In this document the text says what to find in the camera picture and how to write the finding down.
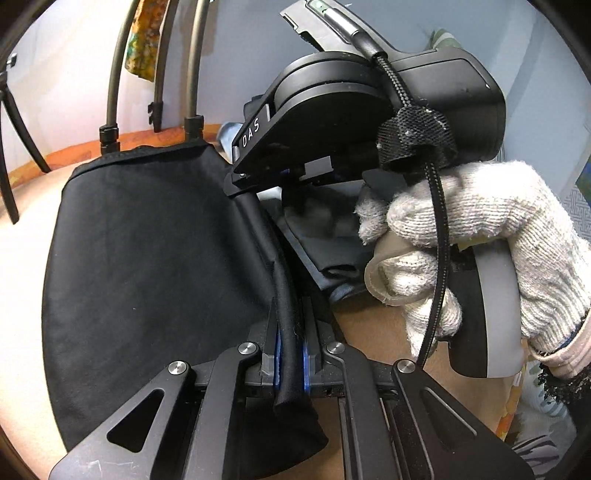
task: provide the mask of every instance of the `grey cloth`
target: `grey cloth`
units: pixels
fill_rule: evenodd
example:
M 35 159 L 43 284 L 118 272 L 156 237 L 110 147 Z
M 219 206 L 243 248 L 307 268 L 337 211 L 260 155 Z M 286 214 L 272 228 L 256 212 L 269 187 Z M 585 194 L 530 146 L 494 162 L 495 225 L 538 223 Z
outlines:
M 217 140 L 231 158 L 232 141 L 241 124 L 222 125 Z M 365 291 L 363 271 L 372 245 L 359 239 L 355 204 L 362 180 L 335 185 L 274 188 L 258 194 L 314 282 L 334 303 Z

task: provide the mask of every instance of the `black bracket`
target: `black bracket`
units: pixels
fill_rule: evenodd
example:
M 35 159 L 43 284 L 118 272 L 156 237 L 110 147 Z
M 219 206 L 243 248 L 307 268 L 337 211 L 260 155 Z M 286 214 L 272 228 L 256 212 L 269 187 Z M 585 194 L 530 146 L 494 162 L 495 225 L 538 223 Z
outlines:
M 368 360 L 314 319 L 310 299 L 301 303 L 306 391 L 338 397 L 346 480 L 534 478 L 415 363 Z M 246 398 L 274 394 L 276 345 L 270 315 L 215 361 L 173 362 L 66 455 L 50 480 L 238 480 Z
M 190 116 L 184 120 L 185 140 L 203 138 L 205 119 L 203 115 Z
M 164 102 L 152 102 L 148 105 L 148 123 L 154 127 L 154 133 L 162 131 Z
M 119 127 L 117 124 L 103 125 L 99 127 L 99 139 L 100 139 L 100 154 L 105 155 L 107 153 L 118 152 L 121 150 L 119 143 Z

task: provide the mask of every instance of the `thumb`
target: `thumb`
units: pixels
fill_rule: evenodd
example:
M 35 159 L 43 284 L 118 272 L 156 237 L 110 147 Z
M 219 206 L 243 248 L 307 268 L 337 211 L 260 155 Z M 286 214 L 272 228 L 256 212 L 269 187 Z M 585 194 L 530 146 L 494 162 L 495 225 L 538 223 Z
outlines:
M 364 245 L 376 241 L 388 231 L 386 212 L 388 205 L 369 186 L 363 185 L 355 206 L 359 216 L 359 237 Z

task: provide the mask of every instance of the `finger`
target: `finger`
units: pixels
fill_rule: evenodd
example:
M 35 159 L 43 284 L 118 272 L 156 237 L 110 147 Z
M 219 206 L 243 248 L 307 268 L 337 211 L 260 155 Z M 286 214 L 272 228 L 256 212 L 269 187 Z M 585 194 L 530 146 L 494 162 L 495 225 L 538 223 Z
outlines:
M 441 185 L 449 216 L 449 204 L 462 187 L 461 178 L 452 171 L 451 174 L 441 178 Z M 390 230 L 414 245 L 437 244 L 433 200 L 426 180 L 417 183 L 394 199 L 388 208 L 387 222 Z
M 427 330 L 432 303 L 433 295 L 429 295 L 426 299 L 409 303 L 402 307 L 407 321 L 408 340 L 411 344 L 411 352 L 413 352 L 413 355 L 416 353 L 418 356 L 418 351 L 421 348 L 423 337 Z M 460 304 L 458 303 L 456 296 L 447 289 L 443 298 L 441 318 L 436 329 L 436 338 L 453 336 L 457 332 L 461 323 L 462 309 Z
M 408 343 L 410 344 L 410 354 L 412 356 L 412 360 L 414 360 L 416 362 L 417 358 L 418 358 L 418 354 L 421 351 L 421 345 L 423 344 L 423 337 L 425 337 L 425 332 L 418 331 L 412 324 L 410 324 L 408 322 L 406 324 L 406 328 L 407 328 Z M 429 349 L 429 354 L 427 355 L 427 357 L 430 357 L 433 354 L 433 352 L 437 348 L 437 344 L 438 344 L 437 338 L 434 338 L 433 343 L 431 344 L 431 348 Z
M 539 208 L 543 181 L 523 162 L 471 163 L 441 177 L 450 241 L 472 238 L 507 238 Z M 391 230 L 418 246 L 437 244 L 433 202 L 428 184 L 399 195 L 387 213 Z
M 359 215 L 359 237 L 364 245 L 375 242 L 388 231 L 387 211 L 386 202 L 378 198 L 367 185 L 363 185 L 355 213 Z
M 436 258 L 422 250 L 388 258 L 380 263 L 378 269 L 393 296 L 419 295 L 433 288 L 437 278 Z

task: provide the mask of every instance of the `orange wooden edge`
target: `orange wooden edge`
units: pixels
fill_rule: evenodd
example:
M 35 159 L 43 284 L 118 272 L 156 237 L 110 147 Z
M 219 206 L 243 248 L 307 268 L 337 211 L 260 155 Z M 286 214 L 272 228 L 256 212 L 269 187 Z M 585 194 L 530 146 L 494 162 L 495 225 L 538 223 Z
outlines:
M 219 124 L 206 124 L 203 128 L 203 138 L 210 143 L 215 143 Z M 184 141 L 184 129 L 182 127 L 167 128 L 155 134 L 152 130 L 132 132 L 119 136 L 121 150 L 131 150 L 140 145 L 152 147 L 168 147 Z M 45 160 L 52 170 L 72 165 L 84 160 L 100 157 L 100 142 L 82 143 L 58 150 L 46 156 Z M 36 177 L 43 175 L 39 167 L 32 160 L 16 168 L 8 174 L 12 188 L 18 187 Z

